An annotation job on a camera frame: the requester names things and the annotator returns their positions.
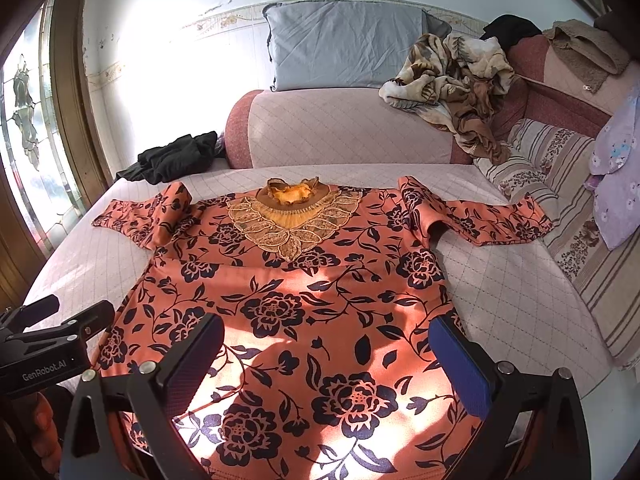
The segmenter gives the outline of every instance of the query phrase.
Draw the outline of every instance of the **lavender floral cloth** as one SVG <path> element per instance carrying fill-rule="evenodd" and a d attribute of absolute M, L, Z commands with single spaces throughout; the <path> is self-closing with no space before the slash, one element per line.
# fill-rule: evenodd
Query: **lavender floral cloth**
<path fill-rule="evenodd" d="M 585 183 L 594 189 L 594 218 L 609 250 L 640 226 L 639 138 L 640 82 L 598 134 Z"/>

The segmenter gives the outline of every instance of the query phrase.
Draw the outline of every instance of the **white wall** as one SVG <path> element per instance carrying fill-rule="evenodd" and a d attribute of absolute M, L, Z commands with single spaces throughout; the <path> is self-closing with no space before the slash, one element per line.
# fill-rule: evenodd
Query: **white wall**
<path fill-rule="evenodd" d="M 126 67 L 122 78 L 128 82 L 120 82 L 123 88 L 111 92 L 119 95 L 119 99 L 114 101 L 104 95 L 105 113 L 101 115 L 106 120 L 98 124 L 102 137 L 113 137 L 112 149 L 106 148 L 106 151 L 112 152 L 108 158 L 114 165 L 128 165 L 136 150 L 157 145 L 161 140 L 168 142 L 184 133 L 220 129 L 230 109 L 228 100 L 237 99 L 244 91 L 266 86 L 265 81 L 253 75 L 258 69 L 264 72 L 255 66 L 256 55 L 251 53 L 252 49 L 265 48 L 255 38 L 251 45 L 244 42 L 241 46 L 236 40 L 228 40 L 222 52 L 203 46 L 194 50 L 174 40 L 182 26 L 212 8 L 222 12 L 268 1 L 273 0 L 86 0 L 84 60 L 88 75 L 97 75 L 114 64 Z M 528 18 L 540 28 L 548 28 L 554 20 L 589 21 L 588 15 L 572 0 L 409 1 L 455 10 L 486 22 L 505 13 Z M 237 73 L 231 69 L 221 73 L 214 65 L 225 63 L 222 54 L 235 48 L 247 50 L 243 59 L 245 67 Z M 254 66 L 246 70 L 247 64 Z M 220 92 L 209 94 L 202 83 L 205 76 L 215 79 L 208 82 L 208 88 L 220 85 L 232 88 L 222 97 Z M 232 79 L 221 80 L 221 76 Z M 240 78 L 249 80 L 240 84 Z M 126 110 L 116 110 L 119 106 Z M 215 118 L 207 121 L 212 109 Z M 125 117 L 130 113 L 134 117 Z"/>

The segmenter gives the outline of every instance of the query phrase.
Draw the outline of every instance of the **wall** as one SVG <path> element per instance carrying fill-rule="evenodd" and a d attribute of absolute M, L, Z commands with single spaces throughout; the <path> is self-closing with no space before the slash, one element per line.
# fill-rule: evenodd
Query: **wall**
<path fill-rule="evenodd" d="M 112 168 L 125 167 L 142 149 L 181 134 L 221 130 L 233 102 L 248 90 L 266 88 L 261 31 L 249 27 L 241 38 L 229 34 L 195 46 L 181 41 L 179 31 L 207 12 L 268 1 L 273 0 L 86 0 L 84 60 Z M 486 22 L 517 14 L 540 28 L 554 20 L 590 20 L 572 0 L 410 1 Z"/>

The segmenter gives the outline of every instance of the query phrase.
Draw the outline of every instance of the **white floor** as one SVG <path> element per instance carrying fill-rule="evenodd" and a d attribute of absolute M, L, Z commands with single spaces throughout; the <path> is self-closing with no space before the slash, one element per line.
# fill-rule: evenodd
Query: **white floor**
<path fill-rule="evenodd" d="M 640 384 L 613 370 L 582 400 L 589 433 L 591 477 L 612 480 L 640 440 Z"/>

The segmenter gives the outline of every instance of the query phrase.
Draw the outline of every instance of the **gold lace applique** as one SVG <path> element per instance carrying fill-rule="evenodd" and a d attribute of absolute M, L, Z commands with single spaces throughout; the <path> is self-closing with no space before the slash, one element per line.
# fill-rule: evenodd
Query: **gold lace applique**
<path fill-rule="evenodd" d="M 292 262 L 345 225 L 361 198 L 359 191 L 330 190 L 315 204 L 297 210 L 276 210 L 250 197 L 226 206 L 229 218 L 248 240 Z"/>

